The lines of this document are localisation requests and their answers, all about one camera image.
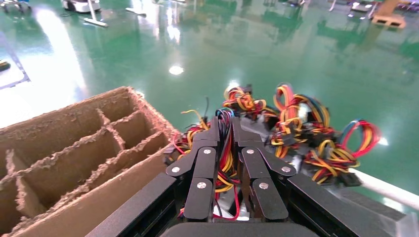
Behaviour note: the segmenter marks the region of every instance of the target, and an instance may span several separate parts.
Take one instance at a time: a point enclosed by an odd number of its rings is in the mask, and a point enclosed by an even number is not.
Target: black plastic bracket
[[[220,141],[218,119],[213,117],[208,131],[195,134],[193,147],[190,153],[172,163],[166,168],[166,174],[172,177],[180,177],[192,170],[198,151],[202,147],[217,148]]]

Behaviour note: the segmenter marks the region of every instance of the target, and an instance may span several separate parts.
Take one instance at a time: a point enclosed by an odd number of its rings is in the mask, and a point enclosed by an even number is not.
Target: green epoxy floor
[[[356,118],[378,125],[388,146],[362,157],[359,169],[419,195],[416,26],[389,31],[345,10],[329,13],[323,0],[300,10],[262,0],[193,3],[103,0],[107,29],[62,16],[59,0],[34,0],[32,15],[0,12],[0,30],[32,80],[0,91],[0,127],[130,85],[182,130],[196,117],[181,111],[203,112],[206,95],[214,111],[231,82],[252,83],[272,104],[275,86],[288,81],[329,107],[336,129]],[[126,12],[131,6],[147,17]],[[172,66],[184,72],[172,75]]]

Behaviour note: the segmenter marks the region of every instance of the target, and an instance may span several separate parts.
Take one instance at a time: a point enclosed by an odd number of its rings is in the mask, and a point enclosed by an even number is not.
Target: blue wire
[[[344,129],[342,132],[342,135],[339,137],[339,139],[337,140],[337,142],[339,142],[340,144],[342,144],[343,139],[348,135],[348,132],[353,128],[353,126],[355,126],[360,119],[355,119],[354,121],[350,122]]]

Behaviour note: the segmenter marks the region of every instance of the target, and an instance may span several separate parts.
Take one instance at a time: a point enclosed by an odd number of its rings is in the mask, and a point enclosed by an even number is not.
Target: cardboard compartment
[[[140,111],[113,123],[112,126],[125,141],[126,149],[133,148],[154,133],[150,122]]]
[[[98,107],[110,122],[129,116],[137,110],[128,91],[110,97],[106,103]]]
[[[85,236],[165,171],[173,133],[130,87],[0,129],[0,235]]]
[[[4,178],[0,182],[0,235],[9,233],[20,222],[22,215],[16,209],[16,196],[16,179]]]
[[[112,212],[164,172],[163,152],[158,152],[52,214],[21,223],[13,237],[83,237]]]
[[[0,150],[14,149],[29,167],[94,134],[101,126],[94,105],[69,106],[65,111],[44,114],[0,130]]]
[[[131,150],[125,150],[117,157],[108,159],[100,165],[97,171],[88,179],[89,189],[94,189],[107,180],[131,168],[133,165],[145,160],[148,156],[156,153],[168,144],[168,140],[162,132],[157,132],[143,140]]]
[[[23,180],[47,209],[61,196],[83,184],[93,170],[106,159],[117,156],[119,150],[111,132],[98,133],[81,139],[73,146],[38,162],[23,173]]]

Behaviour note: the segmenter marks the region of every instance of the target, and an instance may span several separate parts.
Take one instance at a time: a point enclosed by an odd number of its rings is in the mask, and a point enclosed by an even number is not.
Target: black wire
[[[218,201],[217,201],[217,199],[216,199],[216,198],[214,198],[214,201],[215,201],[215,204],[216,204],[216,206],[217,206],[218,213],[219,213],[220,217],[222,217],[222,212],[221,212],[221,207],[220,207],[220,204],[218,204]]]
[[[207,116],[208,107],[210,106],[210,99],[208,98],[208,96],[205,96],[205,98],[207,99],[207,108],[205,108],[204,117],[206,117],[206,116]]]

